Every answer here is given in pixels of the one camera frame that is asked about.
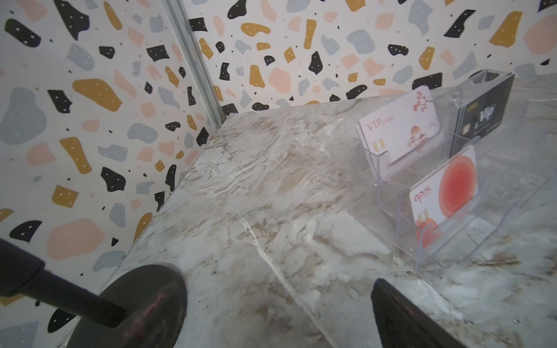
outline marble surface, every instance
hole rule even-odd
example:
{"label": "marble surface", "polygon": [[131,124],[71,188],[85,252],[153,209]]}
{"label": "marble surface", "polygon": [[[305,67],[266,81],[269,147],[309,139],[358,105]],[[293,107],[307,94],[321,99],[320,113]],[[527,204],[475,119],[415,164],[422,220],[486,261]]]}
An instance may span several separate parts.
{"label": "marble surface", "polygon": [[[557,77],[515,82],[557,156]],[[230,117],[123,260],[187,284],[176,347],[380,347],[370,293],[388,280],[468,347],[557,341],[557,183],[532,198],[438,293],[349,213],[374,97]]]}

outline red circle design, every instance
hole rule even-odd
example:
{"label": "red circle design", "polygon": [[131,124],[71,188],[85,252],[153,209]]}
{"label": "red circle design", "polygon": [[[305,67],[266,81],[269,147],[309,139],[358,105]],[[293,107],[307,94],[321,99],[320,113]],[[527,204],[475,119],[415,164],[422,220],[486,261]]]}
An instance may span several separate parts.
{"label": "red circle design", "polygon": [[462,208],[476,190],[476,167],[468,156],[461,155],[451,161],[439,186],[439,207],[445,217]]}

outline clear acrylic card holder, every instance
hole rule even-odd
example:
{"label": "clear acrylic card holder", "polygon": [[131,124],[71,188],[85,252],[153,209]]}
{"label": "clear acrylic card holder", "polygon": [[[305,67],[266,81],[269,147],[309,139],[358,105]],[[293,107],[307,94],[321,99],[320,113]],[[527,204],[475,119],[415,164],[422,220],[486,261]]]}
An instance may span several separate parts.
{"label": "clear acrylic card holder", "polygon": [[[501,125],[482,139],[453,133],[459,104],[491,88],[493,73],[482,71],[434,99],[440,132],[397,162],[390,163],[388,153],[375,156],[356,147],[353,217],[429,281],[465,262],[493,232],[506,228],[556,172],[555,161],[540,157],[546,131],[524,122],[525,99],[509,98]],[[437,228],[421,228],[413,219],[410,189],[450,160],[455,140],[475,148],[477,194]],[[398,167],[385,178],[381,169],[387,165]]]}

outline terrazzo wallpaper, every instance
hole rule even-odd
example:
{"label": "terrazzo wallpaper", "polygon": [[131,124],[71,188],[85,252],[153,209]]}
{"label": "terrazzo wallpaper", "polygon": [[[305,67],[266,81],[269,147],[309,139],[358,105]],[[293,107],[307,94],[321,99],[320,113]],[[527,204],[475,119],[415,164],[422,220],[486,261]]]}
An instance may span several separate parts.
{"label": "terrazzo wallpaper", "polygon": [[[97,292],[216,129],[159,0],[4,0],[0,22],[0,237]],[[77,322],[0,302],[4,348]]]}
{"label": "terrazzo wallpaper", "polygon": [[556,0],[182,0],[225,114],[557,71]]}

